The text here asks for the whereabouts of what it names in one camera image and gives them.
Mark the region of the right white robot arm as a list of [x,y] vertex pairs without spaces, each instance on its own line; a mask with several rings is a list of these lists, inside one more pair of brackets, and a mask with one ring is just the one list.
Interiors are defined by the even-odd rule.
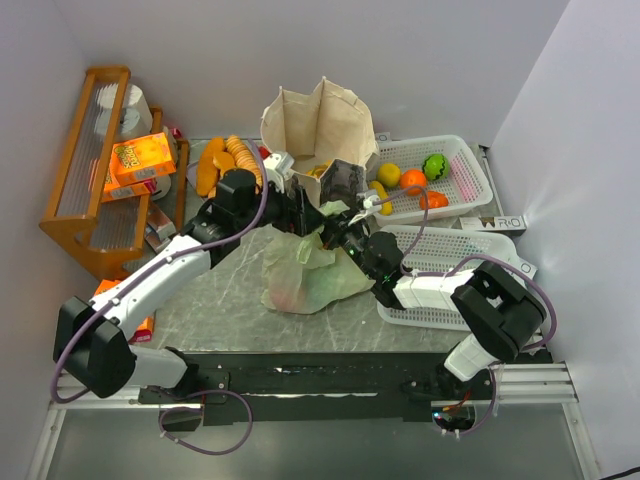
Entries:
[[447,272],[408,266],[406,257],[424,233],[417,227],[402,248],[394,233],[372,233],[364,219],[342,213],[325,220],[321,238],[327,247],[341,248],[373,282],[371,292],[381,306],[461,315],[470,334],[442,362],[443,377],[469,382],[495,363],[515,360],[551,314],[547,299],[530,293],[526,275],[485,254],[472,254]]

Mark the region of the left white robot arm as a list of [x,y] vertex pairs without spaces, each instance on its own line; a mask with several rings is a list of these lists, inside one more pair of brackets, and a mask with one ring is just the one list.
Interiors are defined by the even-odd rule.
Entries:
[[213,269],[255,228],[272,225],[304,236],[319,228],[323,214],[304,188],[279,190],[269,182],[254,190],[250,173],[227,174],[160,254],[116,287],[85,302],[73,297],[58,316],[53,359],[86,391],[107,398],[125,386],[160,387],[186,397],[199,386],[199,366],[177,349],[130,345],[142,321],[177,290]]

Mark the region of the beige canvas tote bag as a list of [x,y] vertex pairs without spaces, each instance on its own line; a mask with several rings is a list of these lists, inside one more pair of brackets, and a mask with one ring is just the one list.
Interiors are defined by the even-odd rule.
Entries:
[[262,114],[260,135],[267,149],[294,158],[294,176],[316,207],[337,189],[324,186],[329,170],[315,177],[309,173],[313,168],[343,161],[366,169],[379,155],[368,106],[327,78],[310,94],[281,88]]

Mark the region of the green plastic grocery bag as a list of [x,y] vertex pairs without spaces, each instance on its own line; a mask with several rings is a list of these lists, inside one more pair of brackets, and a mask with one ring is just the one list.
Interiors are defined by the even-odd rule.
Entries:
[[344,250],[324,248],[324,230],[321,226],[302,237],[274,233],[263,252],[261,302],[266,308],[310,315],[374,285]]

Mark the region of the orange gummy snack bag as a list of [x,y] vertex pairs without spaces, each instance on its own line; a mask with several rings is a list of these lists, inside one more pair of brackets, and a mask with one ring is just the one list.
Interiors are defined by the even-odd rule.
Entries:
[[331,165],[330,161],[325,162],[323,164],[316,165],[312,169],[307,171],[306,174],[308,176],[320,178],[326,172],[326,170],[330,167],[330,165]]

